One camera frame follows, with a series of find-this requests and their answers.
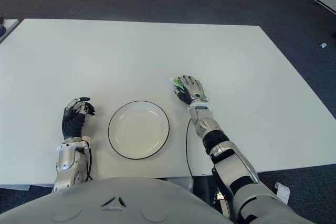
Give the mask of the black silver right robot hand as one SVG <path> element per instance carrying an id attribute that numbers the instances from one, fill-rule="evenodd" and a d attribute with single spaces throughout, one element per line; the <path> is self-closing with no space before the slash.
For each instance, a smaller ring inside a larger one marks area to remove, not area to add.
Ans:
<path id="1" fill-rule="evenodd" d="M 182 75 L 173 80 L 174 93 L 184 103 L 207 102 L 202 84 L 192 76 Z"/>

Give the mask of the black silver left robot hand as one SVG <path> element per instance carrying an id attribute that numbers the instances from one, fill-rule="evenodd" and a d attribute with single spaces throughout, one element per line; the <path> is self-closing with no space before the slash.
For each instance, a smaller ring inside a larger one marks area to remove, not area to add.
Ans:
<path id="1" fill-rule="evenodd" d="M 71 100 L 64 108 L 61 129 L 64 140 L 71 137 L 82 137 L 87 114 L 95 115 L 95 109 L 88 97 L 79 97 Z"/>

